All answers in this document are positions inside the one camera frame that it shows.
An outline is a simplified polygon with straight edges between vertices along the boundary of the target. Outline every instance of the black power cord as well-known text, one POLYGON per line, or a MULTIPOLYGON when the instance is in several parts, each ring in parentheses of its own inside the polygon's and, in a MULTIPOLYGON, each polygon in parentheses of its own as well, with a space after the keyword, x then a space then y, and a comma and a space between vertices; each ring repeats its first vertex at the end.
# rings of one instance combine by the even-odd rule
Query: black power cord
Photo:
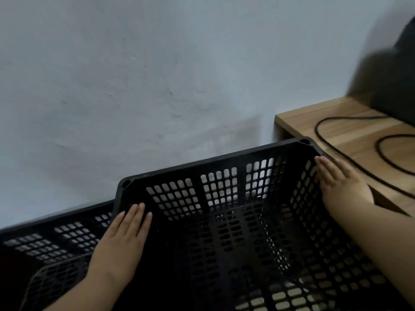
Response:
MULTIPOLYGON (((347 160, 349 160, 350 162, 352 162, 356 168, 358 168, 361 172, 365 173, 367 176, 375 179, 376 181, 380 182, 381 184, 386 185, 387 187, 402 193, 403 195, 406 195, 410 198, 415 199, 415 194, 407 192, 405 190, 402 190, 396 186, 394 186, 393 184, 390 184, 388 182, 386 182, 385 180, 379 178, 378 176, 374 175, 372 172, 368 171, 367 169, 363 168, 360 164, 358 164, 354 159, 352 159, 350 156, 346 155, 345 153, 343 153, 342 151, 338 150, 337 148, 335 148, 335 146, 333 146, 332 144, 330 144, 328 141, 326 141, 326 139, 324 137, 322 137, 322 135, 320 134, 318 127, 325 121, 329 121, 329 120, 376 120, 376 119, 385 119, 385 118, 389 118, 388 116, 366 116, 366 117, 347 117, 347 116, 338 116, 338 117, 327 117, 324 118, 323 120, 320 120, 319 122, 317 122, 317 124, 314 127, 314 132, 315 135, 317 135, 317 137, 320 139, 320 141, 322 141, 324 144, 326 144, 327 146, 329 146, 332 150, 336 151, 337 153, 339 153, 340 155, 344 156, 347 160)), ((388 135, 388 136, 384 136, 380 139, 378 139, 375 142, 375 150, 377 152, 377 154, 380 156, 380 158, 382 158, 382 160, 384 162, 386 162, 388 165, 390 165, 391 167, 404 172, 408 175, 411 176, 415 176, 415 172, 411 171, 411 170, 407 170, 405 168, 402 168, 400 166, 398 166, 396 163, 392 162, 389 158, 387 158, 384 153, 381 150, 381 143, 387 139, 391 139, 391 138, 415 138, 415 134, 394 134, 394 135, 388 135)))

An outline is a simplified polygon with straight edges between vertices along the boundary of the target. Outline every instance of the forearm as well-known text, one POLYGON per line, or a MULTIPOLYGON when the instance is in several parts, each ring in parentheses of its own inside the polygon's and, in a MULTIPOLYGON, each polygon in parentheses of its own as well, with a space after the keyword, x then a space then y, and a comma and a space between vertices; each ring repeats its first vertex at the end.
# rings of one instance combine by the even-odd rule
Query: forearm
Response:
POLYGON ((359 202, 336 221, 415 307, 415 219, 359 202))
POLYGON ((111 311, 120 294, 110 281, 87 276, 45 311, 111 311))

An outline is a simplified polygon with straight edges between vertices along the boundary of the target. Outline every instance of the left hand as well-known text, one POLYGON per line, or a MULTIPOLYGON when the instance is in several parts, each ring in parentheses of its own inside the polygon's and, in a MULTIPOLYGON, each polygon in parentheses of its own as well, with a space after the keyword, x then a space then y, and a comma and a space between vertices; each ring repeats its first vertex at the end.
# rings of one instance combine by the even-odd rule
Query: left hand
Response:
POLYGON ((144 208, 144 203, 134 204, 126 216, 118 214, 92 254, 87 279, 110 282, 119 293, 131 282, 153 217, 149 212, 140 227, 144 208))

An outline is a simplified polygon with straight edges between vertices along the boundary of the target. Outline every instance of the hand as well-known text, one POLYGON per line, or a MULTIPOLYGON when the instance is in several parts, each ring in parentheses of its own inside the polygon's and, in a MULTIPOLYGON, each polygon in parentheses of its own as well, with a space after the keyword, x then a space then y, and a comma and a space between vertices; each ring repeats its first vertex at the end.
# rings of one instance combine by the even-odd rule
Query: hand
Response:
POLYGON ((314 160, 324 205, 335 220, 343 211, 361 205, 361 201, 374 204, 372 192, 365 180, 343 160, 335 159, 335 164, 323 156, 316 156, 314 160))
POLYGON ((91 257, 86 279, 97 284, 110 282, 120 294, 134 277, 152 222, 149 212, 140 228, 144 203, 121 212, 109 226, 91 257))

